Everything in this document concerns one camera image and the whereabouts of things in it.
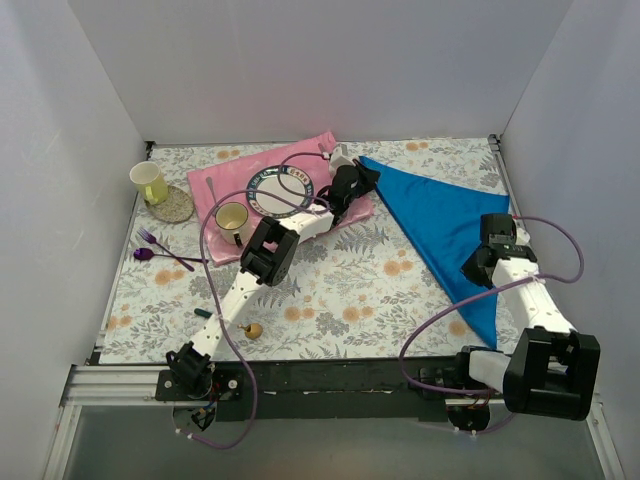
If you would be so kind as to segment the blue cloth napkin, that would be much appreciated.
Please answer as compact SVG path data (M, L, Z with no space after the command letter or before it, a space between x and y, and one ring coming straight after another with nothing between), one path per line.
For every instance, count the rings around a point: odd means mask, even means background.
M482 293L461 268L480 245L481 216L507 213L509 197L407 173L365 156L359 161L380 173L379 197L450 301Z

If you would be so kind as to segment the gold spoon teal handle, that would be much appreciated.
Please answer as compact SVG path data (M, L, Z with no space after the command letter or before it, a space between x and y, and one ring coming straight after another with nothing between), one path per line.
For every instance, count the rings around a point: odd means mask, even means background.
M209 319L212 316L211 312L200 308L195 308L194 314L204 319ZM238 324L237 328L243 330L245 336L250 340L256 340L263 334L263 327L259 323Z

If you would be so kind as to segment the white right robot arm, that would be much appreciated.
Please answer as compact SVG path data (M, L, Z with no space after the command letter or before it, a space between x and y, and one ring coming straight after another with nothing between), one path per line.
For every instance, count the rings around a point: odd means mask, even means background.
M502 395L513 413L585 419L595 387L599 342L578 332L560 312L533 250L518 242L512 215L481 216L480 246L463 264L462 274L504 295L520 338L511 354L463 348L452 373L454 389L471 398L489 387Z

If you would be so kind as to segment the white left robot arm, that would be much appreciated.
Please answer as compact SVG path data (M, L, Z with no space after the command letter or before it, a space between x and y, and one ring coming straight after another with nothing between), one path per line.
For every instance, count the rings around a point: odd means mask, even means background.
M244 379L258 392L255 373L230 338L227 327L243 318L255 300L279 285L287 276L297 247L307 240L339 226L350 212L351 205L375 190L380 173L365 166L359 158L339 152L323 153L331 182L317 193L296 191L282 181L291 170L294 154L275 167L276 190L260 189L252 184L221 197L201 223L199 245L204 245L206 227L211 217L219 213L230 199L246 194L258 198L270 197L287 205L292 212L280 218L264 215L252 236L243 242L238 273L223 299L218 297L211 271L205 267L215 310L205 325L178 351L166 354L168 369L158 378L158 395L171 400L219 399L234 391Z

